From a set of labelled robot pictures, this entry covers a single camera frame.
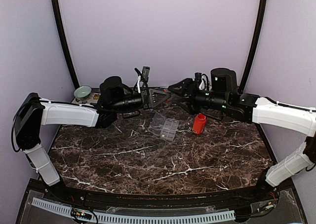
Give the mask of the red pill bottle grey cap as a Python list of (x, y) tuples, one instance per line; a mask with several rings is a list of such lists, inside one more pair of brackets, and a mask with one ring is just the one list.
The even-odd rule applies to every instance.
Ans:
[(204, 130), (204, 127), (206, 125), (206, 116), (202, 113), (199, 113), (194, 120), (194, 124), (192, 127), (192, 131), (194, 134), (201, 134)]

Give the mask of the clear plastic pill organizer box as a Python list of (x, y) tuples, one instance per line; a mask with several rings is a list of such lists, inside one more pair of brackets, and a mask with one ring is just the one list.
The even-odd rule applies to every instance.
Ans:
[(178, 120), (166, 118), (159, 113), (155, 113), (153, 119), (149, 124), (148, 131), (157, 137), (160, 137), (167, 141), (173, 141), (178, 126)]

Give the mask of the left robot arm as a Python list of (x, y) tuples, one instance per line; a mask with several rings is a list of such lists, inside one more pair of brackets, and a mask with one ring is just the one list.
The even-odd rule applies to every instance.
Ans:
[(136, 91), (123, 84), (119, 76), (111, 76), (100, 84), (97, 103), (73, 104), (50, 101), (30, 93), (13, 118), (11, 144), (15, 152), (23, 151), (59, 202), (66, 202), (70, 192), (41, 145), (40, 128), (45, 125), (80, 125), (106, 128), (117, 115), (152, 109), (171, 97), (167, 91), (150, 89), (148, 80), (139, 76), (143, 86)]

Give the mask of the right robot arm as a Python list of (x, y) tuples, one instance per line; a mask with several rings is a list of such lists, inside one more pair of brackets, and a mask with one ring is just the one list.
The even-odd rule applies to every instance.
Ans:
[(168, 90), (181, 97), (183, 109), (198, 114), (212, 109), (235, 120), (269, 124), (305, 134), (305, 141), (289, 156), (264, 170), (252, 191), (256, 201), (263, 201), (271, 189), (316, 162), (316, 110), (274, 101), (269, 97), (241, 93), (235, 71), (227, 68), (211, 70), (210, 90), (200, 89), (202, 74), (171, 85)]

